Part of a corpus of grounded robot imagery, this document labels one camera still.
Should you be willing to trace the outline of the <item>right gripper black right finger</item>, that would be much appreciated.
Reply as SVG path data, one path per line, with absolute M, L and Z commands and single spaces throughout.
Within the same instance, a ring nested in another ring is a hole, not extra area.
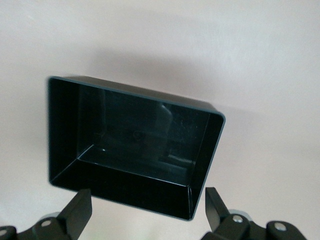
M 228 210 L 214 187 L 205 189 L 205 214 L 211 231 L 201 240 L 307 240 L 288 222 L 272 220 L 261 227 L 247 213 Z

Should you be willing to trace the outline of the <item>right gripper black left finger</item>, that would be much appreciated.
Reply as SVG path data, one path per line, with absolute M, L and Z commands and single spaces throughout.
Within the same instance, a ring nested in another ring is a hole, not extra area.
M 0 226 L 0 240 L 78 240 L 91 216 L 91 190 L 81 189 L 57 216 L 41 219 L 23 232 Z

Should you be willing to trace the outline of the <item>black rectangular plastic box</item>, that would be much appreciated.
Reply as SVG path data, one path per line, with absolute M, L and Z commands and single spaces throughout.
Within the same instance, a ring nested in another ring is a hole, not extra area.
M 211 104 L 88 76 L 47 81 L 56 187 L 190 221 L 225 116 Z

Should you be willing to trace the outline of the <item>brown table mat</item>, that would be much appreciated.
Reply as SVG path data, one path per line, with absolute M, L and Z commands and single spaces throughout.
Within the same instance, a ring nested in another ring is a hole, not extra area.
M 0 226 L 74 196 L 48 180 L 47 78 L 212 104 L 226 206 L 320 240 L 320 0 L 0 0 Z

